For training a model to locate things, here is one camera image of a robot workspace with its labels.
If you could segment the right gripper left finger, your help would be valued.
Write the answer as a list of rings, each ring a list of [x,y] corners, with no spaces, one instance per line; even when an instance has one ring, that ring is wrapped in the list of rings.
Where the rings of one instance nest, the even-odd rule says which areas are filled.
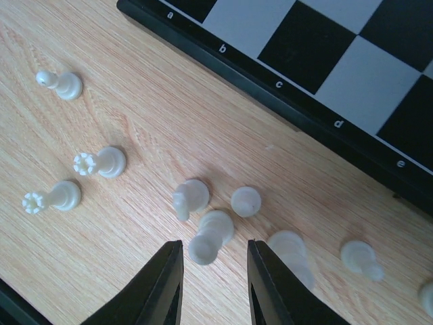
[[[182,298],[183,243],[168,241],[83,324],[179,324]]]

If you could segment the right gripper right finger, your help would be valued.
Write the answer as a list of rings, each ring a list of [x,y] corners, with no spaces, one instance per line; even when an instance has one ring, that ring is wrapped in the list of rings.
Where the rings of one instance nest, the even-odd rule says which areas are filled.
[[[304,286],[264,241],[248,241],[247,260],[253,324],[349,325]]]

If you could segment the white king piece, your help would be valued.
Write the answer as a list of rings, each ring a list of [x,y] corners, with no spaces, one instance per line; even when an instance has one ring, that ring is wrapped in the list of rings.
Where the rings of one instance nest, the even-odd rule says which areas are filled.
[[[309,268],[303,239],[295,232],[282,230],[273,234],[267,244],[302,284],[313,290],[315,279]]]

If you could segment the white queen piece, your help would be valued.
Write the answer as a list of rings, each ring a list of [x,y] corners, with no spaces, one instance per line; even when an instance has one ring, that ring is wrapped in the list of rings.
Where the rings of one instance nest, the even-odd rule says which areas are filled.
[[[188,246],[190,258],[198,265],[209,265],[217,258],[220,249],[234,235],[234,224],[224,211],[212,210],[199,222],[198,233]]]

